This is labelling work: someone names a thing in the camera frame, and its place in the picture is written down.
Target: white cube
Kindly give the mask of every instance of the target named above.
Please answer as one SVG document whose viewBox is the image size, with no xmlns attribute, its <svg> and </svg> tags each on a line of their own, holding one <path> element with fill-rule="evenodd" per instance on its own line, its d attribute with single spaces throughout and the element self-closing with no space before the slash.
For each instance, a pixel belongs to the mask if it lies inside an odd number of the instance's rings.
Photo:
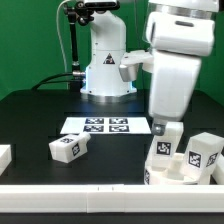
<svg viewBox="0 0 224 224">
<path fill-rule="evenodd" d="M 6 167 L 12 161 L 11 146 L 0 145 L 0 175 L 4 172 Z"/>
<path fill-rule="evenodd" d="M 191 137 L 184 155 L 180 172 L 193 179 L 213 173 L 224 146 L 224 138 L 209 133 Z"/>
<path fill-rule="evenodd" d="M 82 156 L 87 152 L 86 143 L 90 139 L 88 133 L 66 135 L 49 144 L 52 158 L 64 163 Z"/>
<path fill-rule="evenodd" d="M 145 162 L 146 166 L 166 169 L 183 134 L 182 122 L 168 122 L 163 136 L 154 136 Z"/>
</svg>

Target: cable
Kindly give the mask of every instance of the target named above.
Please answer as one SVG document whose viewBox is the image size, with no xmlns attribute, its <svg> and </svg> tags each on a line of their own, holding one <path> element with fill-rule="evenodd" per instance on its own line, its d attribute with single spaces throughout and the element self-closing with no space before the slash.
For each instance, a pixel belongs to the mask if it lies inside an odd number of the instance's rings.
<svg viewBox="0 0 224 224">
<path fill-rule="evenodd" d="M 60 78 L 60 77 L 65 77 L 65 76 L 73 76 L 73 74 L 72 73 L 62 73 L 62 74 L 57 74 L 57 75 L 50 76 L 46 79 L 43 79 L 42 81 L 40 81 L 35 86 L 33 86 L 31 88 L 31 90 L 37 90 L 42 84 L 47 83 L 47 81 L 49 81 L 49 80 L 52 80 L 52 79 L 55 79 L 55 78 Z"/>
<path fill-rule="evenodd" d="M 74 79 L 71 79 L 71 80 L 62 80 L 62 81 L 50 81 L 50 82 L 42 82 L 42 83 L 39 83 L 38 85 L 34 86 L 32 88 L 32 90 L 37 90 L 40 86 L 42 85 L 45 85 L 45 84 L 54 84 L 54 83 L 71 83 L 71 82 L 77 82 L 76 80 Z"/>
<path fill-rule="evenodd" d="M 60 46 L 61 46 L 61 52 L 62 52 L 62 57 L 63 57 L 63 61 L 64 61 L 65 72 L 68 72 L 68 65 L 67 65 L 65 49 L 64 49 L 64 45 L 63 45 L 63 41 L 62 41 L 62 36 L 61 36 L 61 30 L 60 30 L 60 24 L 59 24 L 59 14 L 60 14 L 60 9 L 61 9 L 62 5 L 64 5 L 66 2 L 74 2 L 74 1 L 76 1 L 76 0 L 64 0 L 63 2 L 61 2 L 61 4 L 58 6 L 57 15 L 56 15 L 57 33 L 58 33 L 58 39 L 59 39 Z"/>
</svg>

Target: white block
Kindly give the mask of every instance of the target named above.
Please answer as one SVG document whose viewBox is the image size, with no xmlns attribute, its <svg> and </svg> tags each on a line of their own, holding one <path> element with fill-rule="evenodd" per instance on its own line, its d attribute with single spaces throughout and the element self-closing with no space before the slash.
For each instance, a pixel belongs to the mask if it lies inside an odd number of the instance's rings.
<svg viewBox="0 0 224 224">
<path fill-rule="evenodd" d="M 0 212 L 85 212 L 87 185 L 0 186 Z"/>
<path fill-rule="evenodd" d="M 169 167 L 183 134 L 182 122 L 168 122 L 163 136 L 154 136 L 146 159 L 146 166 Z"/>
<path fill-rule="evenodd" d="M 100 185 L 87 195 L 87 212 L 124 212 L 124 185 Z"/>
<path fill-rule="evenodd" d="M 12 161 L 11 146 L 0 145 L 0 175 Z"/>
<path fill-rule="evenodd" d="M 54 160 L 69 163 L 87 152 L 86 143 L 89 141 L 88 133 L 79 135 L 66 135 L 49 144 Z"/>
<path fill-rule="evenodd" d="M 210 176 L 224 146 L 224 138 L 202 133 L 191 137 L 180 172 L 193 179 Z"/>
<path fill-rule="evenodd" d="M 217 184 L 224 185 L 224 156 L 220 155 L 212 174 Z"/>
<path fill-rule="evenodd" d="M 210 175 L 201 177 L 199 180 L 192 179 L 180 173 L 184 154 L 175 153 L 170 166 L 161 170 L 155 167 L 146 166 L 144 182 L 146 185 L 209 185 Z"/>
<path fill-rule="evenodd" d="M 218 185 L 125 186 L 125 212 L 224 212 Z"/>
</svg>

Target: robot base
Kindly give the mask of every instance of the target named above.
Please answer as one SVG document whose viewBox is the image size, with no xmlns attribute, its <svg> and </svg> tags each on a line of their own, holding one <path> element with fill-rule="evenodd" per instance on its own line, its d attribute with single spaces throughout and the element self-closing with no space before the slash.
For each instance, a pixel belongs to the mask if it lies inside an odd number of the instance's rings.
<svg viewBox="0 0 224 224">
<path fill-rule="evenodd" d="M 120 103 L 137 99 L 137 90 L 133 89 L 132 92 L 121 96 L 101 96 L 81 92 L 81 98 L 96 103 Z"/>
</svg>

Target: black cable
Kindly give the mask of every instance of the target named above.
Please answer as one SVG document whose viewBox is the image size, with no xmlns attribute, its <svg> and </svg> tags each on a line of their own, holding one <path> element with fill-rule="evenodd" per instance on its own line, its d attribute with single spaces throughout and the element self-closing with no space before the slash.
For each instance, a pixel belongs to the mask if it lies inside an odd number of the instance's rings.
<svg viewBox="0 0 224 224">
<path fill-rule="evenodd" d="M 31 88 L 31 90 L 37 90 L 41 85 L 43 85 L 44 83 L 46 83 L 47 81 L 49 80 L 52 80 L 52 79 L 56 79 L 56 78 L 60 78 L 60 77 L 65 77 L 65 76 L 73 76 L 73 74 L 71 72 L 68 72 L 68 73 L 61 73 L 61 74 L 57 74 L 57 75 L 53 75 L 53 76 L 50 76 L 46 79 L 43 79 L 42 81 L 40 81 L 38 84 L 36 84 L 35 86 L 33 86 Z"/>
<path fill-rule="evenodd" d="M 50 82 L 41 82 L 38 85 L 35 85 L 34 87 L 32 87 L 32 90 L 37 90 L 40 86 L 42 85 L 46 85 L 46 84 L 54 84 L 54 83 L 71 83 L 71 82 L 77 82 L 76 80 L 62 80 L 62 81 L 50 81 Z"/>
</svg>

